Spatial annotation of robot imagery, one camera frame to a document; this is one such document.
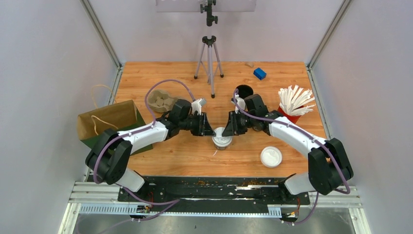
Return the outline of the brown coffee cup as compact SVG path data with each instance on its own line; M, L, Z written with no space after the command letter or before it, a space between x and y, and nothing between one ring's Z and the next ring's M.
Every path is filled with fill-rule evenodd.
M253 129L254 131L256 131L256 132L260 132L260 131L263 130L263 126L261 126L261 125L256 125L256 126L253 126L252 129Z
M220 144L215 144L214 145L215 146L215 148L217 149L217 150L225 150L225 149L227 149L229 146L230 146L230 144L224 144L224 145L220 145Z

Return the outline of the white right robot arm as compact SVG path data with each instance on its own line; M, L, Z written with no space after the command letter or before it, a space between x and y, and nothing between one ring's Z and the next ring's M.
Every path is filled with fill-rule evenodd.
M242 99L235 90L233 101L236 108L228 113L222 136L239 136L249 128L255 128L287 143L308 161L307 173L290 175L280 183L280 201L291 203L298 194L306 192L322 195L332 191L350 193L348 181L354 172L340 140L318 137L297 126L280 112L270 112L258 94Z

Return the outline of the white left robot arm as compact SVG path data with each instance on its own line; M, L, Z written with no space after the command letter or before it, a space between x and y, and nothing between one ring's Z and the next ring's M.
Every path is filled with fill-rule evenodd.
M150 124L127 131L105 130L85 160L93 171L94 182L117 184L129 189L135 200L146 200L149 188L139 173L128 168L130 156L146 146L166 141L180 131L189 131L197 137L214 137L216 134L207 115L202 112L205 103L203 98L193 102L179 99L169 112Z

